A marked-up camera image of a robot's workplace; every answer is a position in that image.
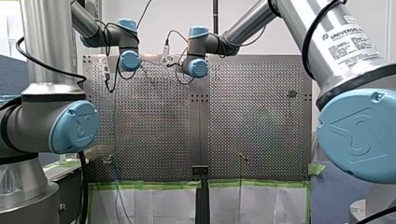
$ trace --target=label sticker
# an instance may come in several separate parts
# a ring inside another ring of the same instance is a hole
[[[357,24],[343,25],[322,36],[340,69],[348,69],[363,59],[380,57],[373,42]]]
[[[346,19],[347,23],[355,24],[357,22],[353,16],[344,16],[344,18]]]

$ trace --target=light blue joint cap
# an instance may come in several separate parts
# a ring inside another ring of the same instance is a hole
[[[124,51],[120,57],[120,65],[127,72],[136,71],[140,67],[141,62],[139,54],[133,50]]]
[[[137,33],[137,25],[136,25],[135,21],[133,21],[131,19],[118,19],[117,23],[120,26],[122,26],[124,28],[127,28],[127,29]]]
[[[194,59],[189,63],[189,75],[191,77],[206,77],[208,72],[209,68],[204,59]]]
[[[396,184],[396,91],[361,89],[323,108],[318,141],[338,168],[358,179]]]
[[[192,26],[190,28],[189,38],[194,39],[209,34],[209,29],[205,26]]]
[[[49,134],[49,148],[55,154],[77,153],[96,136],[98,112],[88,101],[70,104],[55,120]]]

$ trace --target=blue cloth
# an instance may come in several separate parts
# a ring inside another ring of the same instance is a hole
[[[349,206],[365,199],[373,184],[343,173],[329,161],[321,164],[326,169],[311,181],[311,223],[349,223]]]

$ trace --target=black cable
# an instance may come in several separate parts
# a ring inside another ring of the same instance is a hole
[[[179,31],[177,31],[177,30],[171,30],[171,31],[169,31],[168,37],[166,37],[166,41],[165,41],[166,43],[169,42],[169,37],[171,36],[172,33],[178,34],[186,43],[189,43],[189,41],[187,40],[187,38],[184,37],[184,35],[181,34],[181,33],[180,33]]]
[[[38,64],[38,65],[40,65],[40,66],[42,66],[42,67],[44,67],[44,68],[46,68],[46,69],[48,69],[48,70],[50,70],[50,71],[52,71],[52,72],[60,73],[60,74],[62,74],[62,75],[64,75],[64,76],[67,76],[67,77],[79,78],[79,79],[81,79],[81,80],[78,81],[78,84],[83,83],[83,82],[85,82],[85,81],[87,80],[87,78],[84,77],[84,76],[82,76],[82,75],[77,75],[77,74],[73,74],[73,73],[68,73],[68,72],[59,70],[59,69],[57,69],[57,68],[55,68],[55,67],[52,67],[52,66],[50,66],[50,65],[47,65],[47,64],[45,64],[45,63],[40,62],[37,58],[33,57],[33,56],[30,55],[28,52],[25,52],[25,51],[23,51],[23,49],[21,49],[21,43],[22,43],[23,41],[24,41],[24,36],[21,37],[21,39],[19,39],[19,40],[17,41],[17,44],[16,44],[17,51],[18,51],[21,55],[23,55],[24,57],[26,57],[29,61],[31,61],[31,62],[33,62],[33,63],[36,63],[36,64]]]
[[[237,45],[237,44],[235,44],[235,43],[232,43],[232,42],[230,42],[229,40],[227,40],[227,38],[225,37],[225,35],[223,36],[223,39],[224,39],[224,41],[225,41],[227,44],[229,44],[229,45],[231,45],[231,46],[233,46],[233,47],[235,47],[235,48],[247,47],[247,46],[250,46],[250,45],[256,43],[256,42],[262,37],[262,35],[264,34],[265,29],[266,29],[266,26],[264,26],[264,28],[262,28],[262,32],[257,36],[256,39],[254,39],[253,41],[251,41],[251,42],[249,42],[249,43],[247,43],[247,44]]]
[[[77,215],[76,215],[76,220],[75,220],[75,224],[78,224],[78,219],[80,216],[80,210],[81,210],[81,206],[82,206],[82,191],[83,191],[83,186],[82,186],[82,181],[81,181],[81,190],[79,193],[79,201],[78,201],[78,210],[77,210]]]
[[[114,145],[113,145],[113,155],[115,156],[117,153],[117,149],[118,149],[118,141],[117,141],[117,127],[116,127],[116,113],[117,113],[117,104],[118,104],[118,95],[117,93],[114,94],[114,105],[113,105],[113,116],[112,116],[112,121],[113,121],[113,138],[114,138]],[[120,197],[120,201],[121,201],[121,206],[122,206],[122,210],[124,215],[126,216],[126,218],[128,219],[129,224],[132,224],[131,219],[128,217],[128,213],[126,212],[126,208],[125,208],[125,204],[124,201],[122,199],[122,195],[120,193],[120,171],[118,169],[117,164],[114,162],[114,157],[112,159],[111,162],[114,171],[116,172],[116,177],[117,179],[115,180],[116,182],[116,187],[117,187],[117,196],[116,196],[116,200],[115,200],[115,210],[116,210],[116,215],[117,215],[117,221],[118,223],[120,223],[120,216],[119,216],[119,211],[118,211],[118,198]]]
[[[85,162],[84,152],[79,152],[79,160],[81,162],[81,172],[82,172],[82,210],[81,218],[79,220],[80,224],[85,224],[88,215],[88,168]]]
[[[180,61],[181,61],[181,58],[183,57],[183,55],[184,55],[184,53],[185,53],[186,51],[187,51],[187,49],[184,49],[184,51],[181,53],[180,58],[178,59],[178,62],[177,62],[177,68],[175,69],[175,76],[176,76],[176,79],[177,79],[178,83],[180,83],[181,85],[184,85],[184,86],[187,86],[187,85],[191,84],[191,83],[195,80],[195,78],[192,77],[192,78],[190,78],[190,80],[189,80],[188,82],[182,82],[182,81],[180,80],[180,78],[178,77],[177,69],[181,66]]]
[[[137,37],[137,35],[135,33],[133,33],[132,31],[126,29],[125,27],[122,27],[116,23],[113,22],[108,22],[108,23],[104,23],[102,21],[96,20],[97,22],[99,22],[102,26],[103,26],[103,39],[106,43],[106,56],[108,57],[110,55],[110,50],[111,50],[111,46],[112,46],[112,35],[111,32],[108,30],[108,26],[112,25],[112,26],[116,26],[122,30],[124,30],[125,32],[127,32],[128,34],[132,35],[134,38],[136,38],[137,42],[139,42],[139,38]],[[117,88],[117,76],[120,76],[122,79],[124,80],[130,80],[134,77],[134,75],[136,74],[136,71],[133,72],[133,74],[130,77],[124,77],[122,75],[122,72],[120,71],[120,55],[117,59],[117,65],[116,65],[116,71],[114,74],[114,83],[113,83],[113,88],[110,89],[109,85],[108,85],[108,81],[109,80],[105,80],[105,84],[106,84],[106,88],[108,90],[108,92],[113,93],[116,88]]]
[[[152,2],[152,0],[149,0],[148,3],[146,4],[145,10],[143,11],[142,16],[140,17],[139,22],[137,23],[137,29],[138,29],[139,26],[140,26],[140,22],[142,22],[143,18],[145,17],[146,12],[147,12],[147,10],[148,10],[148,8],[149,8],[149,4],[150,4],[151,2]]]
[[[222,59],[224,59],[226,56],[225,56],[225,51],[226,51],[226,49],[225,49],[225,46],[224,46],[224,43],[221,41],[221,39],[220,39],[220,37],[218,36],[218,35],[214,35],[214,34],[211,34],[211,33],[209,33],[210,35],[213,35],[217,40],[218,40],[218,43],[219,43],[219,45],[221,46],[221,48],[222,48],[222,50],[223,50],[223,52],[224,52],[224,55],[220,55],[219,54],[219,57],[220,58],[222,58]]]
[[[12,100],[9,100],[5,104],[1,105],[0,106],[0,111],[2,111],[4,109],[7,109],[7,108],[9,108],[10,106],[13,106],[13,105],[21,105],[21,104],[22,104],[22,98],[19,96],[19,97],[16,97],[16,98],[12,99]]]
[[[389,214],[394,213],[394,212],[396,212],[396,206],[387,208],[387,209],[385,209],[384,211],[379,212],[379,213],[377,213],[377,214],[374,214],[374,215],[372,215],[372,216],[370,216],[370,217],[367,217],[367,218],[365,218],[364,220],[359,221],[359,222],[356,223],[356,224],[366,224],[366,223],[369,223],[369,222],[371,222],[371,221],[374,221],[374,220],[376,220],[376,219],[379,219],[379,218],[381,218],[381,217],[384,217],[384,216],[389,215]]]
[[[302,55],[303,55],[303,65],[305,72],[315,80],[314,75],[312,74],[311,67],[309,66],[309,60],[308,60],[308,51],[309,51],[309,45],[311,44],[312,37],[314,36],[314,32],[317,30],[320,22],[322,19],[327,15],[327,13],[338,6],[339,4],[346,4],[347,0],[344,0],[344,2],[340,2],[340,0],[332,0],[329,5],[324,7],[317,17],[314,19],[312,22],[311,26],[309,27],[308,31],[306,32],[304,43],[303,43],[303,50],[302,50]]]

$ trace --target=perforated metal panel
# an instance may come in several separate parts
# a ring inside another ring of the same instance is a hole
[[[106,57],[90,57],[85,60],[92,74],[88,89],[100,112],[92,180],[191,179],[190,88],[178,84],[174,73],[144,63],[144,70],[131,80],[119,78],[109,93]]]
[[[304,179],[311,81],[298,56],[211,59],[209,178]]]
[[[108,59],[113,65],[116,60]],[[144,63],[144,70],[132,80],[119,79],[110,94],[106,57],[84,59],[91,77],[85,90],[101,117],[93,181],[191,179],[193,165],[208,165],[209,178],[304,179],[312,102],[300,57],[208,60],[210,76],[189,86],[180,85],[173,72]]]

